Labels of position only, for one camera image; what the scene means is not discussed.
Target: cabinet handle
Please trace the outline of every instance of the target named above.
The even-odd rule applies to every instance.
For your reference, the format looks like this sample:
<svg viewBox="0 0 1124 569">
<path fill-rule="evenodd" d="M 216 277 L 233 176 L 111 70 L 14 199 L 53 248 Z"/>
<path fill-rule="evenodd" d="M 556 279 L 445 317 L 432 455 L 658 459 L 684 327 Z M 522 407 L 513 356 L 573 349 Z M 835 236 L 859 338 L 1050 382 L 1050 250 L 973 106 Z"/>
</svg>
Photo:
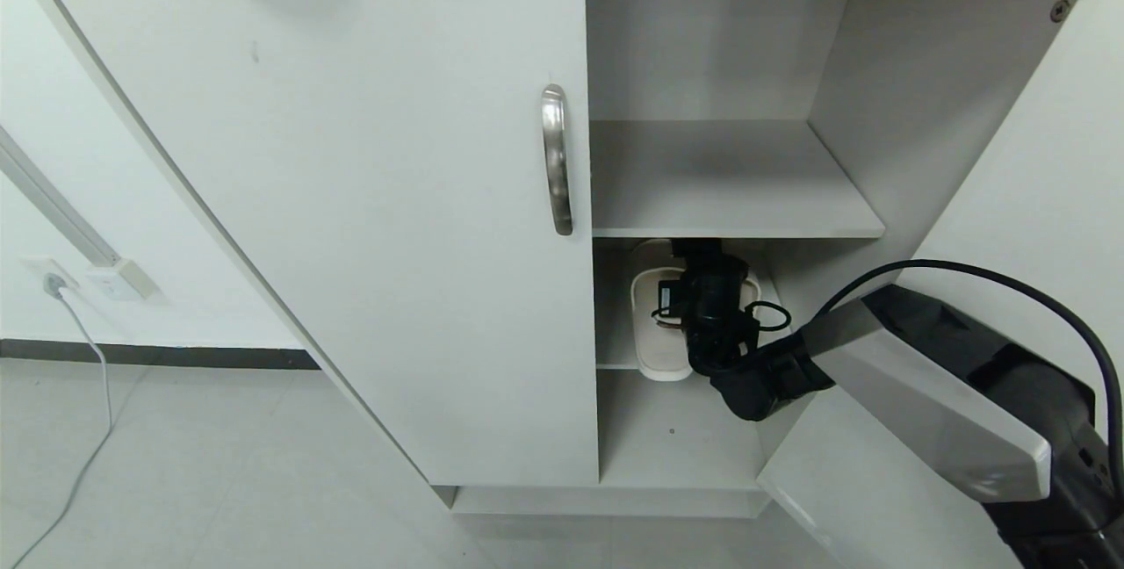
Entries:
<svg viewBox="0 0 1124 569">
<path fill-rule="evenodd" d="M 543 90 L 543 148 L 546 152 L 546 186 L 551 213 L 559 235 L 573 233 L 570 215 L 570 181 L 565 172 L 565 93 L 551 84 Z"/>
</svg>

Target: open cabinet door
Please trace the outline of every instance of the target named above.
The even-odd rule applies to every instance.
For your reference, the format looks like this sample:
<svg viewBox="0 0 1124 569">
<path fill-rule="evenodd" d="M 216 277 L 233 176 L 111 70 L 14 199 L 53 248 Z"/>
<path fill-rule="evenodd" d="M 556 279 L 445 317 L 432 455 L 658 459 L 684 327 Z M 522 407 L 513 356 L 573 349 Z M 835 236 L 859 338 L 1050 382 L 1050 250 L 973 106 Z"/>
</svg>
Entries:
<svg viewBox="0 0 1124 569">
<path fill-rule="evenodd" d="M 917 258 L 1007 273 L 1079 313 L 1118 356 L 1124 295 L 1124 0 L 1079 0 Z M 939 297 L 1104 388 L 1088 349 L 1037 304 L 932 270 L 899 283 Z M 982 508 L 928 470 L 844 391 L 812 401 L 761 485 L 853 568 L 1018 567 Z"/>
<path fill-rule="evenodd" d="M 584 0 L 58 1 L 429 482 L 597 482 Z"/>
</svg>

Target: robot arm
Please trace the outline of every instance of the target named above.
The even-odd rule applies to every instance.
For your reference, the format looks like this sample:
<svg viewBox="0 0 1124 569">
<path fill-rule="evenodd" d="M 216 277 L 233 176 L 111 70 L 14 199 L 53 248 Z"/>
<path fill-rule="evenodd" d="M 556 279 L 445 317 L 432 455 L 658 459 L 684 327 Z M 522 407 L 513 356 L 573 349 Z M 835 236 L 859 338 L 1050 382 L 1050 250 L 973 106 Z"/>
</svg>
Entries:
<svg viewBox="0 0 1124 569">
<path fill-rule="evenodd" d="M 803 343 L 788 351 L 803 344 L 812 367 L 982 504 L 1025 567 L 1124 567 L 1124 518 L 1088 386 L 897 286 L 795 336 Z"/>
<path fill-rule="evenodd" d="M 792 335 L 738 355 L 729 353 L 731 334 L 755 346 L 749 313 L 711 316 L 719 299 L 704 287 L 716 283 L 696 280 L 729 265 L 687 260 L 682 320 L 691 365 L 710 378 L 738 417 L 762 421 L 791 400 L 839 385 L 944 480 L 979 502 L 1025 567 L 1124 568 L 1116 374 L 1104 345 L 1063 306 L 984 269 L 899 262 L 855 280 Z M 999 281 L 1073 325 L 1105 374 L 1112 448 L 1094 430 L 1088 386 L 943 301 L 891 284 L 832 309 L 867 280 L 908 267 Z"/>
</svg>

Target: baseboard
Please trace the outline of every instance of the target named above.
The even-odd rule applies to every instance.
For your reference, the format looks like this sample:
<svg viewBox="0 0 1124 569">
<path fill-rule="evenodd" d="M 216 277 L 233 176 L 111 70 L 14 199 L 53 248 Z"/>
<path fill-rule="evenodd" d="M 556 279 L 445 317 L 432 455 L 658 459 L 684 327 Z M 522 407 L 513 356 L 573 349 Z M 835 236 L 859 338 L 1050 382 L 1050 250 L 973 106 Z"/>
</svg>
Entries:
<svg viewBox="0 0 1124 569">
<path fill-rule="evenodd" d="M 305 350 L 248 350 L 241 347 L 160 347 L 154 345 L 100 345 L 115 364 L 205 367 L 226 369 L 320 369 Z M 96 363 L 98 356 L 85 343 L 0 340 L 0 358 Z"/>
</svg>

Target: tiled floor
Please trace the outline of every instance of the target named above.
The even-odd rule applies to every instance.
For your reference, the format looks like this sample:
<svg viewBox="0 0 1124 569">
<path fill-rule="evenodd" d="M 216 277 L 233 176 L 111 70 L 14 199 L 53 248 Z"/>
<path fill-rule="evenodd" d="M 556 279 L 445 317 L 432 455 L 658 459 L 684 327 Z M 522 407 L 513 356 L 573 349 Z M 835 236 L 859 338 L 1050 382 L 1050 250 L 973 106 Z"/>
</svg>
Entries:
<svg viewBox="0 0 1124 569">
<path fill-rule="evenodd" d="M 103 431 L 100 368 L 0 361 L 0 566 L 49 524 Z M 453 517 L 319 372 L 112 365 L 119 421 L 21 569 L 839 566 L 754 522 Z"/>
</svg>

